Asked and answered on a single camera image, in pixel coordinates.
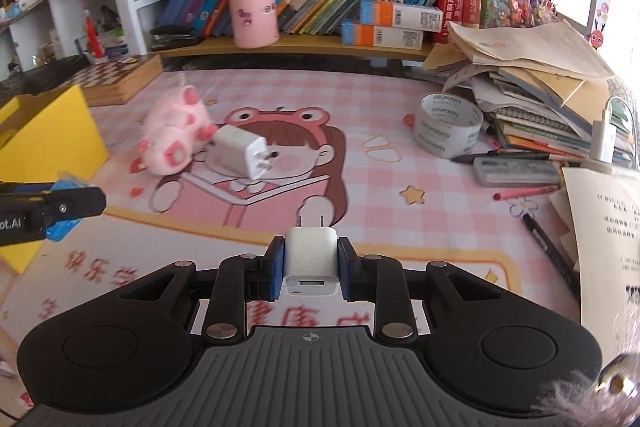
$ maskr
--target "pink figurine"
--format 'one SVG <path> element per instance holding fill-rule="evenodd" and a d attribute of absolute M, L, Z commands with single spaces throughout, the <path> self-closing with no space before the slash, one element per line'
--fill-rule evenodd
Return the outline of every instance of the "pink figurine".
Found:
<path fill-rule="evenodd" d="M 146 115 L 142 165 L 159 176 L 180 172 L 217 130 L 193 86 L 169 89 Z"/>

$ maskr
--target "white charger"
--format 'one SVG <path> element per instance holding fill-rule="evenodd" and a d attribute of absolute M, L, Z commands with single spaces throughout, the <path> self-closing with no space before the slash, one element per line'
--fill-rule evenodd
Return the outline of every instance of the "white charger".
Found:
<path fill-rule="evenodd" d="M 223 125 L 213 135 L 213 142 L 215 161 L 241 178 L 257 180 L 271 168 L 267 141 L 263 136 Z"/>
<path fill-rule="evenodd" d="M 338 235 L 329 227 L 296 227 L 284 239 L 288 295 L 329 296 L 338 291 Z"/>

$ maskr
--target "pencil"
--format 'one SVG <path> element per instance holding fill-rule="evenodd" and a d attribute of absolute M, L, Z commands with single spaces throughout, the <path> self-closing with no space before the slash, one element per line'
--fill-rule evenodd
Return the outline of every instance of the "pencil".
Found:
<path fill-rule="evenodd" d="M 494 200 L 511 200 L 512 198 L 523 198 L 524 196 L 538 196 L 540 194 L 548 194 L 558 190 L 557 185 L 547 185 L 545 187 L 533 188 L 514 188 L 513 190 L 504 190 L 494 194 Z"/>
<path fill-rule="evenodd" d="M 525 214 L 522 216 L 522 220 L 526 227 L 531 232 L 531 235 L 538 242 L 542 250 L 545 251 L 546 256 L 551 260 L 554 266 L 560 272 L 560 275 L 566 282 L 567 286 L 574 294 L 574 297 L 580 302 L 580 279 L 576 275 L 575 271 L 566 263 L 560 252 L 556 249 L 555 245 L 551 242 L 545 231 L 538 222 L 530 215 Z"/>

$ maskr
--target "packing tape roll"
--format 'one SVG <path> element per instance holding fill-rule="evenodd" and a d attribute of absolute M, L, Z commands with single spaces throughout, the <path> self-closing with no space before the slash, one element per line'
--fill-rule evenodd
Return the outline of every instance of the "packing tape roll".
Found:
<path fill-rule="evenodd" d="M 414 138 L 418 145 L 440 158 L 469 153 L 478 140 L 482 112 L 453 94 L 426 94 L 415 113 Z"/>

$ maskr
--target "desk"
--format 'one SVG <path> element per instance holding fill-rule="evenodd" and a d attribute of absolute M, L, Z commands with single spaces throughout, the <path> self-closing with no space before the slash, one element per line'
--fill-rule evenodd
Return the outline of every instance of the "desk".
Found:
<path fill-rule="evenodd" d="M 280 177 L 287 173 L 287 181 L 256 187 L 220 182 L 207 174 L 206 152 L 196 156 L 191 174 L 217 184 L 216 194 L 188 185 L 186 177 L 161 180 L 140 171 L 134 148 L 143 119 L 159 94 L 178 83 L 177 73 L 163 73 L 126 105 L 93 108 L 111 152 L 93 182 L 107 193 L 109 208 L 104 216 L 85 219 L 61 243 L 43 245 L 16 278 L 0 312 L 0 324 L 15 344 L 44 318 L 170 262 L 191 259 L 199 269 L 217 267 L 228 255 L 263 253 L 274 234 L 298 220 L 319 226 L 320 217 L 348 236 L 360 255 L 397 257 L 414 269 L 435 259 L 450 261 L 578 320 L 577 302 L 520 219 L 531 211 L 558 243 L 566 230 L 548 196 L 494 201 L 496 190 L 479 187 L 470 166 L 415 145 L 404 117 L 438 86 L 322 71 L 185 75 L 214 122 L 255 121 L 255 130 L 276 142 L 274 169 Z M 482 144 L 476 147 L 482 151 Z M 300 174 L 306 165 L 312 172 L 305 178 Z M 280 193 L 261 196 L 277 185 Z M 248 198 L 254 203 L 246 204 Z M 227 205 L 224 211 L 221 204 Z M 276 303 L 251 303 L 248 320 L 251 325 L 371 324 L 372 309 L 339 296 L 285 296 Z M 415 312 L 420 331 L 428 331 L 418 302 Z"/>

